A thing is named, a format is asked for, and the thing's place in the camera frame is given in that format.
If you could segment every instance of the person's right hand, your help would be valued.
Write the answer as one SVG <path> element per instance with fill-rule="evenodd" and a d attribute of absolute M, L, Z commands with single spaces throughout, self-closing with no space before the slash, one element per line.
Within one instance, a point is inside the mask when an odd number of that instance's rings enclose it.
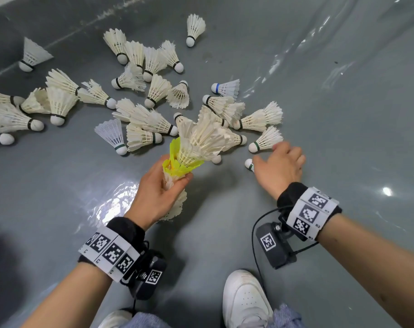
<path fill-rule="evenodd" d="M 255 155 L 252 163 L 259 184 L 277 200 L 290 183 L 301 180 L 306 156 L 301 147 L 290 147 L 288 142 L 275 144 L 272 149 L 274 151 L 267 162 Z"/>

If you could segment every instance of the floor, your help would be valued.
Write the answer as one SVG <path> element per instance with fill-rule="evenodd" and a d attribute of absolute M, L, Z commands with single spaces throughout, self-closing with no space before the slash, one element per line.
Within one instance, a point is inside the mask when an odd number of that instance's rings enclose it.
<path fill-rule="evenodd" d="M 207 31 L 185 46 L 185 21 L 198 13 Z M 275 100 L 285 139 L 307 156 L 303 182 L 332 195 L 365 227 L 414 251 L 414 0 L 151 0 L 116 11 L 53 45 L 56 56 L 31 74 L 14 68 L 0 90 L 29 92 L 60 68 L 74 81 L 90 78 L 113 98 L 123 67 L 102 40 L 108 28 L 157 47 L 175 41 L 195 119 L 214 82 L 240 78 L 245 114 Z M 163 103 L 168 120 L 175 112 Z M 57 128 L 18 134 L 0 147 L 0 327 L 17 327 L 74 267 L 77 250 L 101 223 L 122 215 L 141 176 L 168 151 L 170 137 L 139 154 L 118 156 L 93 131 L 111 119 L 104 107 L 78 105 Z M 248 142 L 256 133 L 243 132 Z M 261 153 L 266 158 L 269 152 Z M 173 327 L 217 327 L 222 288 L 235 269 L 255 270 L 251 228 L 274 201 L 244 161 L 246 147 L 205 163 L 187 188 L 183 213 L 147 233 L 168 260 L 153 299 L 139 308 Z M 304 244 L 291 239 L 294 249 Z M 257 245 L 273 306 L 286 302 L 309 327 L 397 327 L 320 246 L 273 270 Z M 93 327 L 128 306 L 113 285 Z"/>

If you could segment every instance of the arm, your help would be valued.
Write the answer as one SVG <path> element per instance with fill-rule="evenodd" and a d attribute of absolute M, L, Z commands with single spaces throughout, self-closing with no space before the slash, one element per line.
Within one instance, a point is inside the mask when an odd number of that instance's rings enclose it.
<path fill-rule="evenodd" d="M 162 187 L 162 156 L 140 180 L 136 197 L 125 214 L 143 230 L 147 230 L 167 214 L 192 174 L 175 182 L 165 191 Z M 26 320 L 22 328 L 87 328 L 90 327 L 112 279 L 94 265 L 80 262 Z"/>
<path fill-rule="evenodd" d="M 287 142 L 273 149 L 267 162 L 255 156 L 253 163 L 257 181 L 276 200 L 290 183 L 300 182 L 306 158 Z M 317 240 L 395 321 L 414 327 L 414 253 L 342 214 L 325 224 Z"/>

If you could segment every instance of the hand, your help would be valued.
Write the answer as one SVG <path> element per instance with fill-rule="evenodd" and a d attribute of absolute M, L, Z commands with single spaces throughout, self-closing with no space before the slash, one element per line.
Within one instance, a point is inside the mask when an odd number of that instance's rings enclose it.
<path fill-rule="evenodd" d="M 280 142 L 272 148 L 274 151 L 265 162 L 258 155 L 254 156 L 254 174 L 259 184 L 274 198 L 280 197 L 290 183 L 299 182 L 302 165 L 306 156 L 301 147 L 290 147 L 288 142 Z"/>
<path fill-rule="evenodd" d="M 179 194 L 193 178 L 193 174 L 188 173 L 166 191 L 163 188 L 162 165 L 168 158 L 169 154 L 163 155 L 140 179 L 136 197 L 124 215 L 145 231 L 170 211 Z"/>

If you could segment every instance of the forearm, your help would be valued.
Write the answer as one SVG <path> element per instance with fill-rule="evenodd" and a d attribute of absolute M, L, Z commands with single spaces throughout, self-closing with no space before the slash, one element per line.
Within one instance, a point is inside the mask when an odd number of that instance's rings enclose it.
<path fill-rule="evenodd" d="M 88 328 L 111 285 L 99 268 L 79 263 L 22 328 Z"/>
<path fill-rule="evenodd" d="M 414 253 L 341 214 L 317 240 L 401 326 L 414 327 Z"/>

